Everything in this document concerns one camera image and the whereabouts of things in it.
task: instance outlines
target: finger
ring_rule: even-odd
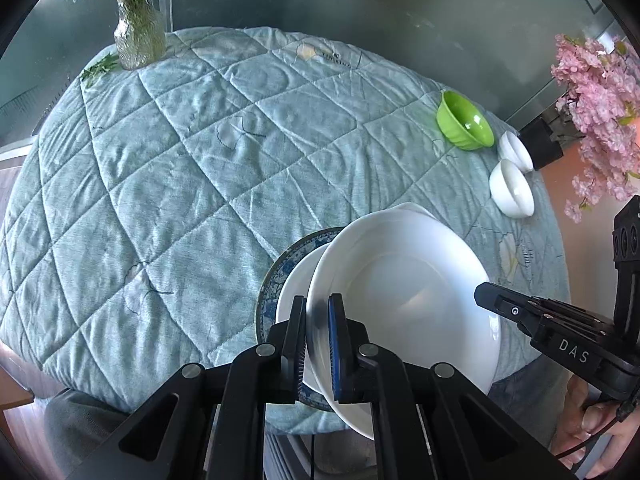
[[[636,431],[640,427],[640,408],[636,408],[636,410],[629,415],[625,420],[619,422],[612,428],[610,428],[607,433],[616,435],[616,434],[636,434]]]
[[[560,454],[562,452],[565,452],[567,449],[580,445],[583,442],[584,442],[583,439],[576,438],[573,435],[569,435],[569,434],[559,435],[558,441],[555,442],[554,445],[552,446],[552,449],[553,449],[552,453]],[[566,459],[569,462],[571,462],[571,464],[577,464],[584,458],[585,453],[586,453],[586,450],[584,448],[581,448],[571,453],[571,455],[562,457],[560,460]]]
[[[564,408],[558,417],[558,430],[569,434],[580,433],[582,431],[583,416],[584,411],[580,407],[580,404],[577,404],[572,393],[567,391],[564,396]]]
[[[589,406],[582,418],[582,429],[587,433],[597,433],[615,418],[617,408],[617,404],[610,402]]]
[[[571,462],[567,457],[561,458],[558,462],[560,462],[565,468],[571,469],[574,466],[574,463]]]
[[[594,478],[612,469],[613,466],[618,463],[618,460],[620,460],[620,457],[625,452],[625,449],[628,447],[633,437],[633,433],[614,435],[609,442],[607,449],[604,450],[602,456],[593,465],[586,478]]]
[[[566,391],[573,399],[576,406],[581,407],[589,395],[589,385],[587,381],[577,375],[572,375],[566,384]]]

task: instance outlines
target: gray trousers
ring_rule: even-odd
[[[568,377],[564,368],[541,356],[494,383],[489,398],[547,447],[562,409]],[[51,399],[45,411],[45,431],[62,472],[68,476],[126,418],[125,413],[73,390]],[[308,480],[310,446],[310,436],[268,433],[264,442],[267,479]],[[355,431],[318,434],[314,451],[318,480],[377,478],[373,442]]]

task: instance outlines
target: green bowl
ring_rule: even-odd
[[[477,150],[494,145],[494,133],[469,99],[451,90],[442,93],[436,114],[440,131],[461,150]]]

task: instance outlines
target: wall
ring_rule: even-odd
[[[36,4],[0,59],[0,146],[31,135],[117,23],[115,0]]]
[[[596,38],[613,21],[597,0],[174,0],[173,8],[175,28],[269,25],[355,44],[504,120],[551,81],[556,34]]]
[[[563,158],[543,168],[542,175],[562,233],[572,303],[611,317],[618,279],[611,232],[614,216],[626,202],[605,195],[592,211],[583,214],[581,223],[574,224],[563,212],[564,203],[575,200],[571,179],[583,167],[577,144],[573,144]]]

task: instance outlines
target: white plate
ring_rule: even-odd
[[[329,244],[325,244],[314,249],[307,256],[302,258],[300,263],[291,271],[290,275],[287,277],[287,281],[284,282],[282,290],[280,291],[278,307],[276,309],[276,323],[289,319],[289,316],[291,315],[291,307],[293,305],[293,298],[295,296],[306,297],[309,292],[309,285],[311,284],[311,278],[314,275],[316,266],[328,248]],[[318,382],[314,377],[314,373],[311,371],[311,362],[309,361],[308,352],[305,354],[305,368],[302,375],[302,382],[313,391],[319,394],[322,393],[318,386]]]
[[[487,393],[500,351],[498,316],[476,305],[488,281],[473,251],[453,231],[412,210],[359,218],[324,252],[306,302],[311,367],[330,406],[351,428],[373,439],[368,404],[334,401],[327,301],[342,294],[350,319],[369,339],[423,367],[449,362]]]

